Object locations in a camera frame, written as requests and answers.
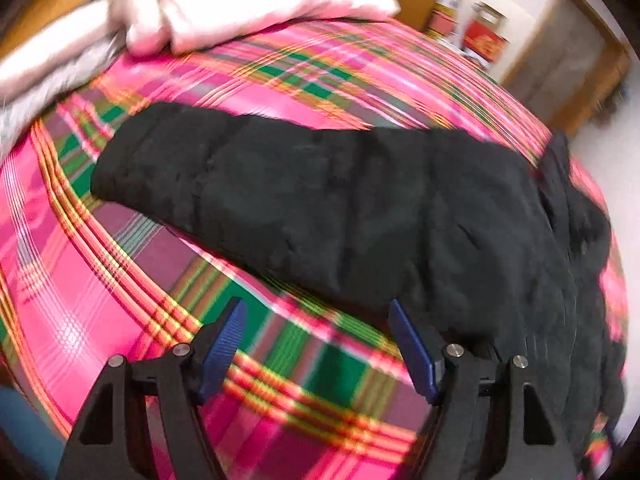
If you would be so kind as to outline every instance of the screw head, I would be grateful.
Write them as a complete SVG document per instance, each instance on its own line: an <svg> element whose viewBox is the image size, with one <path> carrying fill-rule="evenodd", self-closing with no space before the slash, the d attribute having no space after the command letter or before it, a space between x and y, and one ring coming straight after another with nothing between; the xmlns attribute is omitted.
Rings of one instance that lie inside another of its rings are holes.
<svg viewBox="0 0 640 480"><path fill-rule="evenodd" d="M529 366L529 361L524 355L516 355L513 359L513 364L515 364L518 368L526 368Z"/></svg>
<svg viewBox="0 0 640 480"><path fill-rule="evenodd" d="M174 346L173 352L176 357L184 357L191 351L191 347L187 343L178 343Z"/></svg>
<svg viewBox="0 0 640 480"><path fill-rule="evenodd" d="M447 345L447 354L449 354L451 357L460 357L464 353L465 349L456 343Z"/></svg>
<svg viewBox="0 0 640 480"><path fill-rule="evenodd" d="M124 364L124 357L120 354L112 355L111 357L109 357L107 363L111 368L117 368L118 366L122 366L122 364Z"/></svg>

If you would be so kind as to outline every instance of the black garment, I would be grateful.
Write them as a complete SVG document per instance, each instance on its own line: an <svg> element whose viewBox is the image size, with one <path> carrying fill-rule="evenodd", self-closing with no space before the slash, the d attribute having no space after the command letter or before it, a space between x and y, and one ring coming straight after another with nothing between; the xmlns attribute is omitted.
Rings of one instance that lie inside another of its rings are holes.
<svg viewBox="0 0 640 480"><path fill-rule="evenodd" d="M609 223L568 171L564 137L535 171L461 130L310 130L154 104L116 132L92 192L255 272L372 310L398 297L468 348L526 355L578 460L598 410L620 414L624 349L598 284Z"/></svg>

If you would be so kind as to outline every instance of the plaid bedspread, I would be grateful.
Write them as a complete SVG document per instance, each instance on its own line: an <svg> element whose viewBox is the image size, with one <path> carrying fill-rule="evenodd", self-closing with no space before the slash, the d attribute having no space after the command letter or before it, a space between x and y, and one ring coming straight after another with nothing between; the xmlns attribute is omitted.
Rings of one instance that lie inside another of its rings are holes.
<svg viewBox="0 0 640 480"><path fill-rule="evenodd" d="M47 111L0 171L2 350L61 437L109 356L158 356L241 296L248 330L223 392L204 409L229 478L404 478L430 407L391 341L89 193L114 130L159 100L315 128L458 126L532 161L548 130L489 77L403 25L295 23L178 59L123 55ZM572 178L604 206L576 163ZM619 340L626 298L615 246L602 286ZM156 460L170 478L158 410L149 409ZM596 460L605 450L599 423Z"/></svg>

